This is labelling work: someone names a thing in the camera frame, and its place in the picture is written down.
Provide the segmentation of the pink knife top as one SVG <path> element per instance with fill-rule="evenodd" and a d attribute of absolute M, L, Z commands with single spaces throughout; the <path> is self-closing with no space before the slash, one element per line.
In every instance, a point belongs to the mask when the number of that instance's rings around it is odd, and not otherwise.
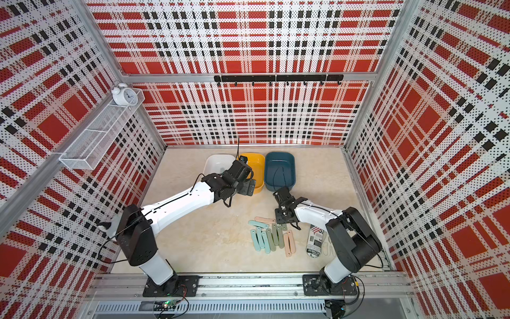
<path fill-rule="evenodd" d="M 265 217 L 255 217 L 254 220 L 257 221 L 257 222 L 266 223 L 266 224 L 274 224 L 274 223 L 276 223 L 275 219 L 270 219 L 270 218 L 265 218 Z"/>

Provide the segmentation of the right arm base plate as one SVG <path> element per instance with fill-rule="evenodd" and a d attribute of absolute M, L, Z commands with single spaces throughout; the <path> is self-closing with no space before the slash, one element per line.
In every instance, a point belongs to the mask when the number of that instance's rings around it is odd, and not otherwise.
<path fill-rule="evenodd" d="M 325 275 L 313 274 L 302 277 L 306 296 L 357 296 L 358 286 L 354 278 L 345 277 L 338 283 L 332 283 Z"/>

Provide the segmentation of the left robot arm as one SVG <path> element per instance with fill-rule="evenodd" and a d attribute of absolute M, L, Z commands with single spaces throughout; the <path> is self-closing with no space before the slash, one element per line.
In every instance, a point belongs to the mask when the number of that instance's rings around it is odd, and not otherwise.
<path fill-rule="evenodd" d="M 202 207 L 223 202 L 230 207 L 236 194 L 251 196 L 256 180 L 248 158 L 240 156 L 221 174 L 200 174 L 188 190 L 158 203 L 127 206 L 98 228 L 117 242 L 130 266 L 140 268 L 152 283 L 165 285 L 177 279 L 171 265 L 158 253 L 156 237 L 167 226 Z"/>

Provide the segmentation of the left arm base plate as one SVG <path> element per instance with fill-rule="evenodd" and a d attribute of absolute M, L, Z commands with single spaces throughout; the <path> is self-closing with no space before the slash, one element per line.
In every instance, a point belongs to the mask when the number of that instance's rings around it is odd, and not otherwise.
<path fill-rule="evenodd" d="M 147 279 L 143 290 L 143 297 L 166 297 L 184 295 L 185 297 L 196 296 L 200 276 L 180 276 L 174 274 L 169 280 L 161 285 L 155 284 L 150 278 Z"/>

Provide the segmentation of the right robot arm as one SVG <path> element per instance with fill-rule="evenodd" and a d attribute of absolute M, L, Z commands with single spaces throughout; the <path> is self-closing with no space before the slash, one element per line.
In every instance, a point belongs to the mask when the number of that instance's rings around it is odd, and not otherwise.
<path fill-rule="evenodd" d="M 275 209 L 278 224 L 289 224 L 299 230 L 300 223 L 307 223 L 319 227 L 331 239 L 336 258 L 320 271 L 325 284 L 339 284 L 360 271 L 383 249 L 379 238 L 354 207 L 326 208 L 307 198 L 295 198 L 288 187 L 276 190 L 273 197 L 278 204 Z"/>

